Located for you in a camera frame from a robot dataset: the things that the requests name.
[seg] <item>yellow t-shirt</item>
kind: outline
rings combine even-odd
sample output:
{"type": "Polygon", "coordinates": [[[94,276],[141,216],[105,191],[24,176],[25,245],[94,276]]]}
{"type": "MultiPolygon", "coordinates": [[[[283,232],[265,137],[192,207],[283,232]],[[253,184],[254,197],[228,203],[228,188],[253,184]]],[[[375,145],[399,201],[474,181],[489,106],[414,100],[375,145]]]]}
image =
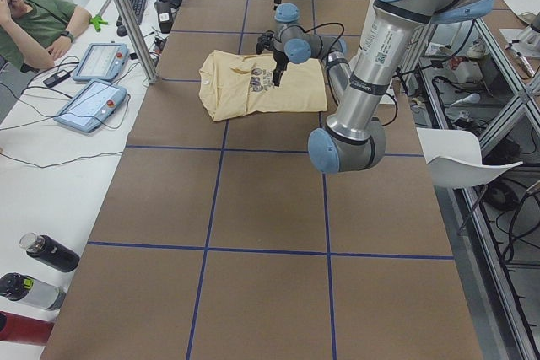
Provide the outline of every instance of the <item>yellow t-shirt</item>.
{"type": "Polygon", "coordinates": [[[211,53],[202,67],[199,97],[214,121],[261,112],[326,111],[321,64],[315,59],[290,63],[281,84],[272,83],[271,54],[239,56],[211,53]]]}

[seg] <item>black water bottle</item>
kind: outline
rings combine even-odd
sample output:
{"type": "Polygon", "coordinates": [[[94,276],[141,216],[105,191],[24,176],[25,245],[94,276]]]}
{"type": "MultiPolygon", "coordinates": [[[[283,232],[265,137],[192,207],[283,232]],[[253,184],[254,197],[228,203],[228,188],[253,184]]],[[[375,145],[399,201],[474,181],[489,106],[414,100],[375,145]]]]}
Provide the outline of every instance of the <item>black water bottle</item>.
{"type": "Polygon", "coordinates": [[[26,255],[64,273],[75,270],[78,265],[79,257],[75,252],[47,235],[27,233],[20,239],[19,246],[26,250],[26,255]]]}

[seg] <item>tablet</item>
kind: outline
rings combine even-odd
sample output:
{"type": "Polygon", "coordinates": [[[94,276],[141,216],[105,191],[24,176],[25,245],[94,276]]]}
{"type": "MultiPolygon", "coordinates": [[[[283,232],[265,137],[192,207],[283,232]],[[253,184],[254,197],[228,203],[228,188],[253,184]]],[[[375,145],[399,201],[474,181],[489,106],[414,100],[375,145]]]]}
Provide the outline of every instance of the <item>tablet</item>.
{"type": "Polygon", "coordinates": [[[92,132],[116,110],[126,94],[122,86],[92,80],[57,112],[54,120],[81,132],[92,132]]]}
{"type": "Polygon", "coordinates": [[[77,82],[88,82],[93,79],[112,82],[122,71],[127,57],[126,44],[114,42],[90,44],[73,71],[72,78],[77,82]]]}

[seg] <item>silver robot arm segment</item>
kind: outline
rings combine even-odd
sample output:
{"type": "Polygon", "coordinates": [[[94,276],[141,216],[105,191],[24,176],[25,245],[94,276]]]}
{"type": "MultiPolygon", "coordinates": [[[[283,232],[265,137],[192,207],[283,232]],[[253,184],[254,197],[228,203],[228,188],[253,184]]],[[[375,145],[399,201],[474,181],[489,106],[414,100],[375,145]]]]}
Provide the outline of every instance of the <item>silver robot arm segment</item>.
{"type": "Polygon", "coordinates": [[[475,19],[487,14],[494,0],[375,0],[375,21],[359,63],[350,73],[343,55],[331,53],[327,71],[339,106],[325,128],[308,142],[311,162],[324,173],[375,166],[386,147],[375,109],[402,60],[416,27],[475,19]]]}

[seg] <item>white desk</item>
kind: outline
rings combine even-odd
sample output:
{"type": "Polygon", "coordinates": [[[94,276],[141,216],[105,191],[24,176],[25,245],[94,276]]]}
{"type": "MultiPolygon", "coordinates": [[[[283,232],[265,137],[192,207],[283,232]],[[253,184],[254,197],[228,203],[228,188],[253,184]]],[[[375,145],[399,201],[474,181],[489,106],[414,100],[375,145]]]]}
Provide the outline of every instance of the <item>white desk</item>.
{"type": "MultiPolygon", "coordinates": [[[[95,15],[104,1],[90,0],[86,8],[95,15]]],[[[148,0],[144,12],[141,24],[143,35],[153,31],[153,27],[159,28],[153,2],[154,0],[148,0]]],[[[103,25],[99,33],[90,25],[88,30],[77,38],[68,55],[80,58],[89,44],[109,41],[124,42],[128,45],[129,51],[133,52],[128,37],[120,38],[116,35],[117,16],[116,6],[111,3],[103,15],[109,25],[103,25]]],[[[154,35],[149,35],[146,40],[147,44],[151,45],[154,35]]],[[[128,61],[121,75],[136,62],[128,61]]],[[[67,69],[71,70],[73,67],[74,65],[67,66],[67,69]]],[[[50,74],[43,75],[30,85],[42,86],[43,79],[50,74]]],[[[17,159],[46,165],[80,156],[122,151],[127,134],[143,102],[148,82],[143,69],[137,65],[119,84],[127,89],[131,99],[127,112],[127,104],[124,102],[106,122],[113,127],[122,123],[117,130],[101,126],[93,133],[85,135],[62,127],[53,120],[47,120],[31,126],[0,131],[0,145],[3,152],[17,159]]],[[[83,86],[83,83],[75,83],[70,78],[57,85],[55,89],[75,95],[83,86]]],[[[60,94],[45,89],[28,89],[20,99],[49,116],[55,115],[68,102],[60,94]]],[[[30,107],[18,102],[1,128],[18,126],[42,118],[30,107]]],[[[29,258],[19,248],[19,239],[27,232],[48,234],[82,254],[119,160],[120,155],[116,155],[80,160],[49,169],[37,169],[0,156],[2,199],[0,218],[3,224],[0,231],[1,275],[14,271],[68,288],[74,271],[64,274],[29,258]]],[[[43,320],[54,320],[59,313],[12,303],[5,298],[0,299],[0,310],[43,320]]],[[[0,341],[2,360],[12,358],[34,360],[40,357],[42,351],[43,347],[0,341]]]]}

